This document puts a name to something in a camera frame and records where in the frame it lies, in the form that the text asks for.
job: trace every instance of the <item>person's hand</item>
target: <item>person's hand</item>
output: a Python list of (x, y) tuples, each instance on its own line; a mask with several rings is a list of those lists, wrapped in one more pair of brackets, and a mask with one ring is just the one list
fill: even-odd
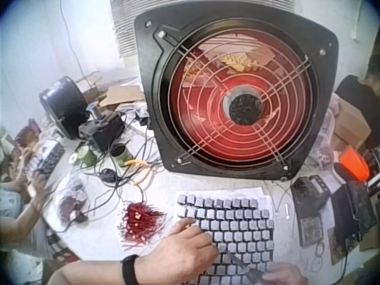
[(138, 284), (181, 284), (196, 279), (213, 264), (219, 251), (209, 234), (199, 227), (188, 227), (193, 222), (192, 218), (183, 218), (152, 253), (136, 259)]
[(308, 285), (308, 279), (302, 276), (297, 267), (289, 263), (276, 265), (271, 272), (264, 274), (262, 278), (278, 285)]

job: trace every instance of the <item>person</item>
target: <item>person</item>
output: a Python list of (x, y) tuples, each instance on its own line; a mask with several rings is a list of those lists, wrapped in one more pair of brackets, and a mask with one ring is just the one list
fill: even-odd
[(28, 204), (23, 203), (22, 196), (28, 195), (24, 165), (31, 155), (29, 149), (24, 149), (17, 177), (11, 182), (0, 184), (1, 249), (15, 249), (23, 254), (52, 261), (77, 261), (76, 255), (42, 218), (46, 179), (38, 171), (31, 179), (36, 194)]
[[(170, 230), (152, 253), (134, 261), (135, 281), (139, 285), (186, 283), (210, 267), (219, 255), (209, 234), (190, 226), (192, 218), (183, 218)], [(56, 271), (48, 285), (124, 285), (123, 265), (119, 261), (78, 261)], [(298, 268), (278, 264), (263, 278), (282, 285), (307, 285)]]

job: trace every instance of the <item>gray keycap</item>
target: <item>gray keycap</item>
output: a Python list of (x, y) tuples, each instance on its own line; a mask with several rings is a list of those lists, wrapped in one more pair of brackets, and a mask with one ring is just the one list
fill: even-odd
[(217, 220), (224, 220), (224, 211), (223, 210), (217, 210), (216, 211), (216, 219)]
[(265, 220), (258, 220), (257, 226), (258, 226), (259, 230), (264, 230), (267, 228), (267, 223), (265, 222)]
[(195, 204), (195, 196), (194, 195), (188, 195), (186, 202), (188, 203), (188, 205), (194, 205)]
[(240, 221), (240, 230), (248, 230), (248, 221)]
[(256, 243), (255, 242), (249, 242), (247, 251), (248, 252), (255, 252), (256, 251)]
[(250, 206), (251, 208), (257, 209), (257, 208), (259, 207), (259, 203), (257, 202), (256, 199), (251, 199), (251, 200), (249, 201), (249, 206)]
[(225, 232), (224, 233), (224, 241), (225, 242), (233, 242), (233, 233), (232, 232)]
[(244, 253), (247, 251), (247, 244), (244, 242), (239, 242), (237, 245), (237, 252)]
[(201, 229), (202, 230), (209, 230), (210, 229), (210, 221), (202, 220), (201, 221)]
[(243, 212), (243, 210), (236, 210), (235, 211), (235, 219), (236, 220), (243, 220), (244, 219), (244, 212)]
[(242, 199), (242, 208), (249, 208), (249, 200)]
[(210, 277), (209, 276), (200, 276), (199, 277), (199, 285), (209, 285)]
[(252, 254), (243, 254), (243, 262), (250, 264), (252, 260)]
[(267, 220), (267, 229), (273, 229), (273, 228), (274, 228), (274, 221)]
[(219, 252), (223, 254), (227, 251), (227, 244), (224, 242), (218, 243), (218, 248), (219, 248)]
[(243, 233), (242, 232), (236, 232), (233, 234), (233, 240), (235, 242), (242, 242), (243, 241)]
[(250, 241), (252, 241), (252, 232), (244, 232), (243, 240), (244, 240), (245, 242), (250, 242)]
[(219, 221), (211, 221), (211, 230), (219, 230)]
[(196, 207), (203, 207), (203, 198), (197, 197), (196, 200), (195, 200), (194, 206), (196, 206)]
[(235, 275), (236, 274), (236, 265), (235, 264), (227, 266), (227, 274), (228, 275)]
[(263, 219), (268, 219), (269, 218), (269, 210), (267, 210), (267, 209), (261, 210), (261, 217)]
[(240, 208), (241, 200), (240, 199), (232, 199), (232, 208)]
[(186, 213), (186, 216), (189, 217), (189, 218), (195, 218), (195, 215), (197, 214), (197, 210), (194, 209), (194, 208), (189, 208), (187, 213)]
[(230, 222), (229, 221), (221, 221), (220, 222), (220, 230), (223, 230), (223, 231), (230, 230)]
[(223, 208), (223, 200), (216, 199), (214, 201), (214, 208), (216, 208), (216, 209), (222, 209)]
[(215, 232), (214, 233), (214, 241), (215, 242), (222, 242), (223, 241), (223, 233), (222, 232)]
[(235, 219), (235, 211), (234, 210), (227, 210), (226, 211), (226, 220), (234, 220)]
[(245, 209), (244, 210), (244, 218), (246, 220), (250, 220), (253, 218), (253, 213), (252, 213), (252, 210), (251, 209)]
[(206, 198), (204, 200), (204, 207), (205, 208), (212, 208), (214, 205), (214, 200), (212, 200), (211, 198)]
[(234, 254), (236, 252), (236, 244), (235, 243), (229, 243), (228, 244), (228, 251)]
[(241, 276), (233, 276), (231, 279), (231, 285), (241, 285), (242, 277)]
[(268, 251), (272, 251), (274, 249), (274, 241), (273, 240), (267, 240), (265, 242), (265, 249)]
[(206, 218), (206, 210), (205, 209), (198, 209), (198, 211), (197, 211), (197, 218), (198, 219), (204, 219), (204, 218)]
[(257, 221), (254, 221), (254, 220), (249, 221), (249, 229), (250, 230), (257, 230), (258, 229)]
[(230, 222), (230, 229), (231, 230), (239, 230), (239, 222), (238, 221)]
[(215, 219), (215, 210), (214, 209), (207, 210), (206, 218), (209, 220), (214, 220)]
[(226, 266), (225, 265), (216, 266), (216, 275), (226, 275)]
[(261, 219), (261, 213), (260, 210), (254, 210), (254, 219), (259, 220)]
[(224, 200), (223, 201), (223, 208), (225, 209), (231, 209), (232, 208), (232, 201), (231, 200)]
[(267, 251), (264, 251), (262, 254), (261, 254), (261, 261), (262, 262), (267, 262), (267, 261), (270, 261), (271, 260), (271, 254)]
[(271, 238), (271, 234), (270, 234), (269, 230), (263, 230), (261, 233), (261, 238), (263, 240), (269, 240)]
[(185, 205), (186, 204), (186, 195), (179, 195), (177, 203), (180, 205)]
[(252, 262), (253, 263), (259, 263), (261, 260), (261, 255), (258, 252), (255, 252), (252, 254)]
[(265, 242), (257, 242), (256, 243), (256, 250), (257, 251), (264, 251), (265, 250)]
[(186, 217), (186, 208), (185, 207), (181, 207), (180, 209), (178, 209), (178, 217), (180, 217), (180, 218)]
[(222, 276), (220, 279), (221, 285), (230, 285), (231, 284), (231, 277), (230, 276)]
[(260, 231), (254, 231), (254, 240), (259, 241), (261, 240), (261, 232)]

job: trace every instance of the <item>white table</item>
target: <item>white table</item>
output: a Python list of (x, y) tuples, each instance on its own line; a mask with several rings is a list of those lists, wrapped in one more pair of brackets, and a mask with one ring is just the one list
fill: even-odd
[[(138, 149), (143, 145), (144, 128), (138, 126), (135, 122), (132, 124), (135, 130), (126, 131), (123, 134), (123, 140), (130, 140), (128, 148), (132, 154), (135, 154)], [(152, 131), (148, 131), (148, 138), (153, 136)], [(74, 152), (77, 142), (65, 142), (65, 155), (61, 162), (58, 164), (54, 171), (50, 181), (57, 181), (62, 179), (68, 172), (72, 170), (67, 161), (68, 157)], [(150, 149), (150, 143), (147, 145), (147, 152)], [(151, 156), (149, 159), (155, 159), (159, 156), (156, 143), (153, 143)], [(113, 169), (113, 164), (110, 160), (106, 160), (104, 167)], [(309, 176), (315, 174), (310, 172), (310, 167), (303, 167), (298, 176)], [(290, 185), (290, 182), (263, 182), (261, 180), (246, 180), (246, 179), (231, 179), (231, 178), (214, 178), (206, 176), (185, 175), (180, 173), (172, 173), (167, 170), (160, 169), (159, 173), (150, 174), (142, 184), (142, 188), (145, 190), (148, 204), (153, 204), (155, 207), (165, 211), (167, 213), (167, 219), (173, 214), (173, 203), (175, 193), (177, 190), (191, 191), (191, 190), (221, 190), (221, 189), (242, 189), (261, 187), (263, 193), (271, 196), (274, 200), (275, 207), (278, 208), (278, 213), (274, 210), (274, 241), (275, 262), (290, 262), (297, 265), (301, 272), (307, 276), (310, 280), (310, 284), (330, 284), (338, 280), (342, 273), (343, 263), (339, 262), (334, 267), (331, 265), (330, 246), (327, 238), (327, 228), (325, 228), (325, 251), (323, 254), (323, 267), (317, 272), (313, 273), (311, 266), (315, 258), (315, 245), (307, 249), (302, 249), (299, 246), (299, 234), (298, 226), (295, 217), (295, 211), (293, 206), (293, 200), (289, 191), (289, 195), (285, 195), (280, 206), (278, 206), (279, 200), (284, 192)], [(333, 181), (330, 172), (319, 173), (322, 178), (329, 180), (329, 186), (339, 187), (337, 181)], [(85, 178), (88, 181), (86, 190), (89, 196), (90, 205), (94, 206), (95, 197), (105, 193), (110, 188), (104, 186), (97, 177), (87, 176)], [(98, 200), (99, 205), (105, 201), (111, 192), (105, 194)], [(141, 194), (137, 187), (132, 185), (123, 186), (122, 191), (123, 199), (130, 201), (140, 201)], [(285, 204), (289, 207), (290, 218), (286, 219)], [(118, 209), (121, 203), (117, 195), (114, 195), (112, 199), (104, 207), (96, 210), (96, 215), (93, 213), (88, 215), (89, 222), (83, 224), (75, 224), (71, 226), (67, 232), (59, 234), (66, 244), (83, 260), (121, 260), (125, 256), (130, 254), (141, 254), (150, 252), (155, 245), (151, 245), (145, 248), (132, 248), (128, 252), (125, 252), (119, 242), (119, 235), (116, 225), (119, 223), (119, 217), (117, 216)], [(53, 229), (60, 231), (64, 227), (61, 226), (57, 215), (54, 201), (52, 201), (47, 207), (44, 217)], [(323, 219), (330, 221), (332, 225), (333, 215), (331, 210), (331, 203), (329, 202), (323, 213)], [(171, 222), (167, 223), (167, 228), (171, 226)], [(346, 274), (352, 272), (358, 266), (362, 265), (365, 261), (372, 258), (376, 254), (376, 251), (359, 252), (359, 248), (356, 248), (350, 255), (347, 263)]]

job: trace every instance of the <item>keycap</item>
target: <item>keycap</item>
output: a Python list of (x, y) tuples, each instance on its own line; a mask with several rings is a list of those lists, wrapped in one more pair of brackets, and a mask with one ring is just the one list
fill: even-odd
[(242, 199), (242, 208), (249, 208), (249, 200), (248, 199)]
[(231, 200), (224, 200), (223, 201), (223, 208), (224, 209), (231, 209), (232, 207), (232, 201)]
[(233, 240), (235, 242), (242, 242), (243, 241), (243, 233), (242, 232), (236, 232), (233, 234)]
[(208, 209), (207, 210), (206, 218), (209, 219), (209, 220), (214, 220), (215, 219), (215, 210)]
[(194, 204), (194, 206), (196, 206), (196, 207), (203, 207), (203, 198), (201, 198), (201, 197), (197, 197), (197, 198), (195, 199), (195, 204)]
[(239, 230), (239, 222), (238, 221), (231, 221), (230, 222), (230, 229), (231, 230)]
[(264, 251), (261, 253), (261, 261), (267, 262), (271, 260), (271, 254), (268, 251)]
[(265, 249), (268, 251), (272, 251), (274, 249), (274, 241), (273, 240), (267, 240), (265, 242)]
[(216, 199), (216, 200), (214, 201), (214, 207), (215, 207), (216, 209), (222, 209), (222, 208), (223, 208), (223, 200), (221, 200), (221, 199)]
[(186, 202), (188, 205), (194, 205), (195, 204), (195, 196), (194, 195), (188, 195)]
[(205, 208), (212, 208), (214, 205), (214, 200), (212, 200), (211, 198), (206, 198), (204, 200), (204, 207)]
[(234, 254), (236, 252), (236, 244), (235, 243), (229, 243), (228, 244), (228, 251)]
[(202, 230), (209, 230), (210, 229), (210, 221), (202, 220), (201, 221), (201, 229)]
[(211, 221), (211, 230), (219, 230), (219, 221)]
[(256, 243), (255, 242), (249, 242), (247, 251), (248, 252), (255, 252), (256, 251)]
[(217, 220), (224, 220), (224, 211), (223, 210), (217, 210), (216, 211), (216, 219)]
[(196, 213), (197, 213), (196, 209), (190, 208), (188, 209), (186, 216), (189, 218), (195, 218)]
[(230, 222), (229, 221), (221, 221), (220, 222), (220, 230), (230, 230)]
[(267, 209), (261, 210), (261, 217), (263, 219), (268, 219), (269, 218), (269, 210), (267, 210)]
[(241, 200), (240, 199), (232, 199), (232, 208), (240, 208)]
[(252, 210), (251, 209), (245, 209), (244, 210), (244, 218), (246, 220), (250, 220), (253, 218)]
[(244, 212), (243, 212), (243, 210), (236, 210), (235, 211), (235, 219), (236, 220), (243, 220), (244, 219)]
[(216, 266), (216, 275), (226, 275), (226, 266), (225, 265)]
[(197, 218), (198, 219), (204, 219), (204, 218), (206, 218), (206, 210), (205, 209), (198, 209), (198, 211), (197, 211)]
[(240, 221), (240, 230), (248, 230), (248, 221)]
[(256, 199), (251, 199), (249, 201), (249, 206), (251, 208), (257, 209), (259, 207), (259, 203), (258, 203), (258, 201)]
[(233, 242), (233, 233), (232, 232), (225, 232), (224, 233), (224, 241), (225, 242)]
[(214, 241), (215, 242), (222, 242), (223, 241), (223, 233), (222, 232), (215, 232), (214, 233)]
[(237, 245), (237, 252), (245, 253), (247, 251), (247, 244), (244, 242), (239, 242)]
[(180, 209), (178, 209), (178, 217), (180, 217), (180, 218), (186, 217), (186, 208), (185, 207), (181, 207)]
[(180, 205), (185, 205), (186, 204), (186, 195), (179, 195), (177, 203)]

